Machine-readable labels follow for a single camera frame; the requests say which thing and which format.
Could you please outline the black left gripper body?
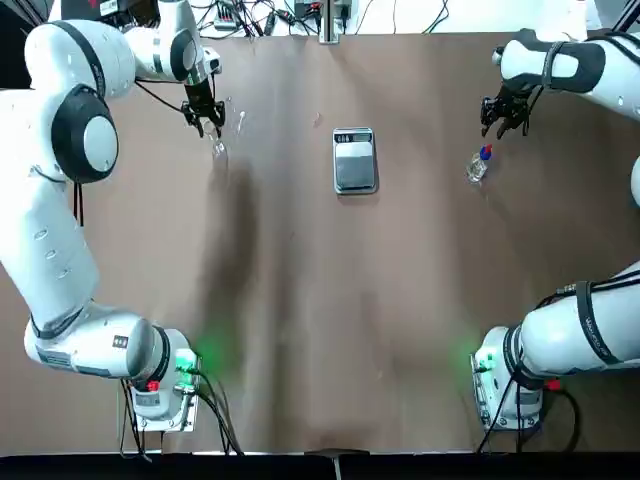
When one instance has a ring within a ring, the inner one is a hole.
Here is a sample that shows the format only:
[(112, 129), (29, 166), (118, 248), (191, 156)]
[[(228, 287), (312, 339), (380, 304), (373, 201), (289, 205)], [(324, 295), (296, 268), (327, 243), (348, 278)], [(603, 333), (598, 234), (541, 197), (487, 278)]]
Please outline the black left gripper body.
[(223, 116), (224, 103), (216, 99), (215, 80), (212, 75), (194, 85), (184, 85), (187, 99), (182, 111), (196, 116)]

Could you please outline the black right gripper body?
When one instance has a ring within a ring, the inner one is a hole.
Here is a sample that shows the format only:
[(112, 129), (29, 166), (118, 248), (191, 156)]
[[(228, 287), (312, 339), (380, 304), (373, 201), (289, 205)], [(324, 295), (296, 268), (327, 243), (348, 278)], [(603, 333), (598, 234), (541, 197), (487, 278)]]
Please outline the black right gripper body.
[(536, 92), (535, 86), (526, 85), (524, 89), (511, 89), (502, 84), (498, 93), (484, 97), (481, 102), (482, 120), (517, 119), (527, 115), (531, 109), (531, 98)]

